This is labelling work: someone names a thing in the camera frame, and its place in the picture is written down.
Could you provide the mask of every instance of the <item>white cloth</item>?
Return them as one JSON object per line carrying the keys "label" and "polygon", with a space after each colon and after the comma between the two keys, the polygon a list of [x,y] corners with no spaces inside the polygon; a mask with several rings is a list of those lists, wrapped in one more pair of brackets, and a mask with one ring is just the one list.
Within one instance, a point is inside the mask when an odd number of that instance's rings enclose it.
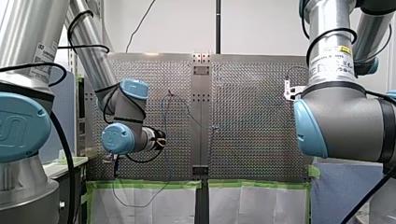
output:
{"label": "white cloth", "polygon": [[[146,205],[158,189],[114,189],[127,205]],[[195,189],[164,189],[147,207],[121,204],[113,189],[96,189],[92,195],[91,224],[193,224]]]}
{"label": "white cloth", "polygon": [[210,223],[306,223],[306,189],[214,188],[209,195]]}

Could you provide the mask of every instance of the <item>pegboard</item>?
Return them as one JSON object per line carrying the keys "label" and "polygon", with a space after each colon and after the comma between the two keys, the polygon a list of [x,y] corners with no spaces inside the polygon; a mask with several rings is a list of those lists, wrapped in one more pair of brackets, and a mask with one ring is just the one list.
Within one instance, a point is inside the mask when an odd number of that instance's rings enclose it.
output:
{"label": "pegboard", "polygon": [[[164,130],[163,112],[167,114],[166,158],[162,154],[149,164],[122,160],[120,177],[166,180],[171,174],[173,180],[189,180],[198,161],[208,166],[209,178],[304,181],[310,160],[297,148],[292,104],[283,99],[286,71],[303,65],[304,57],[206,55],[210,60],[203,68],[207,66],[209,72],[199,77],[196,69],[201,67],[196,67],[200,64],[193,56],[109,55],[118,80],[132,77],[149,84],[145,124]],[[291,70],[290,78],[292,86],[304,85],[307,73]],[[169,91],[179,98],[166,98],[162,106]],[[92,108],[87,119],[92,120],[96,151],[89,162],[88,178],[109,179],[113,168],[103,163],[106,152],[100,142],[106,124],[94,97],[86,105]],[[146,160],[155,153],[132,157]]]}
{"label": "pegboard", "polygon": [[[297,147],[292,103],[284,80],[303,57],[212,58],[212,130],[209,178],[304,181],[310,160]],[[291,86],[307,83],[302,69],[289,73]]]}
{"label": "pegboard", "polygon": [[[168,145],[155,161],[147,164],[120,160],[120,178],[167,180],[191,179],[191,131],[187,107],[190,106],[191,55],[110,54],[109,60],[118,80],[136,78],[149,84],[149,100],[146,107],[145,125],[165,130],[163,113],[166,113]],[[169,100],[165,97],[171,91],[179,96]],[[106,156],[101,144],[101,133],[106,127],[103,113],[93,97],[92,139],[95,157],[90,159],[87,177],[90,180],[110,179],[113,176],[111,163],[103,162]],[[145,161],[157,152],[131,154],[136,160]]]}

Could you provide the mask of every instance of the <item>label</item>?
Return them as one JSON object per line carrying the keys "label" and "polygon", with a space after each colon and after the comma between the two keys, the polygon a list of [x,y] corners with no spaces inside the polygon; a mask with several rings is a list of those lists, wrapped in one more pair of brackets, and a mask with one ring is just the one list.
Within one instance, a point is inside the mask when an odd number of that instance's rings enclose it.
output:
{"label": "label", "polygon": [[353,58],[350,48],[338,46],[327,48],[323,54],[311,60],[309,64],[310,76],[334,72],[340,76],[355,76]]}
{"label": "label", "polygon": [[335,52],[344,52],[349,55],[352,55],[352,50],[349,47],[346,46],[335,46],[332,48],[325,48],[323,51],[335,51]]}
{"label": "label", "polygon": [[[53,45],[49,48],[38,43],[35,50],[34,63],[52,63],[55,60],[56,49]],[[38,78],[46,83],[50,82],[50,71],[52,66],[38,66],[30,69],[29,76]]]}

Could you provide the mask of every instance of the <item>bolt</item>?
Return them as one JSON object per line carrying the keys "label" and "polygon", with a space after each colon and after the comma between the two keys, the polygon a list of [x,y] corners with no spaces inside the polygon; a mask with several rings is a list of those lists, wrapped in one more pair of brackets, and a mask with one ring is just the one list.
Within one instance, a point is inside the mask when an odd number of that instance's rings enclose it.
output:
{"label": "bolt", "polygon": [[64,202],[59,202],[59,209],[64,210],[66,208],[66,205]]}
{"label": "bolt", "polygon": [[37,111],[37,115],[38,115],[38,116],[44,115],[44,110],[39,110],[39,111]]}

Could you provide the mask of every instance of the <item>robotic arm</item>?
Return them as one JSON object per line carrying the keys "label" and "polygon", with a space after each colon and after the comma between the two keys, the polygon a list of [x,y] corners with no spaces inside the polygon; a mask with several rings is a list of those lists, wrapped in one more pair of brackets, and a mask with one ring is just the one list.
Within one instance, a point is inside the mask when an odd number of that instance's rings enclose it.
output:
{"label": "robotic arm", "polygon": [[[349,14],[361,7],[359,35],[352,50]],[[395,106],[367,99],[355,83],[376,71],[374,55],[396,9],[396,1],[310,0],[309,83],[295,102],[299,147],[306,155],[355,161],[396,162]]]}
{"label": "robotic arm", "polygon": [[[72,46],[101,44],[87,3],[73,0],[67,11],[65,25],[71,32]],[[106,53],[99,48],[76,49],[87,77],[98,98],[99,107],[114,115],[115,123],[102,134],[102,144],[112,154],[127,154],[152,149],[163,149],[165,133],[143,127],[149,85],[135,79],[117,83]]]}
{"label": "robotic arm", "polygon": [[[71,44],[86,47],[76,52],[99,107],[114,115],[115,122],[102,134],[104,149],[111,154],[127,154],[166,145],[165,133],[143,126],[149,86],[135,79],[118,83],[106,53],[101,48],[88,48],[100,44],[90,15],[85,0],[7,1],[0,23],[2,222],[55,224],[59,220],[59,184],[48,180],[38,158],[38,150],[50,136],[54,100],[49,88],[51,68],[32,63],[57,65],[53,61],[64,23]],[[23,69],[13,67],[20,64]],[[70,207],[73,199],[71,193]],[[73,215],[69,211],[68,223],[73,223]]]}

